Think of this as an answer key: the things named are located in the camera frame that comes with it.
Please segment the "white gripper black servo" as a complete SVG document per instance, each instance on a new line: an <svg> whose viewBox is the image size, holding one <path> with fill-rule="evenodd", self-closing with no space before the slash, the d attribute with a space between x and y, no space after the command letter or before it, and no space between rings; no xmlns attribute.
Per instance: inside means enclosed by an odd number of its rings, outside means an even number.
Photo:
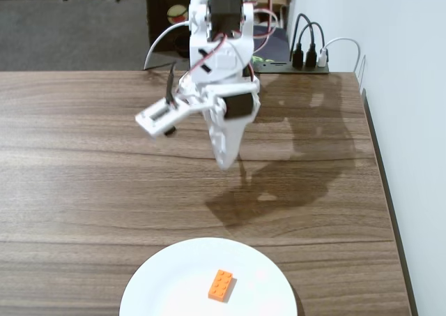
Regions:
<svg viewBox="0 0 446 316"><path fill-rule="evenodd" d="M213 107L203 113L213 153L221 170L227 170L238 157L245 128L259 106L259 83L201 84L200 93Z"/></svg>

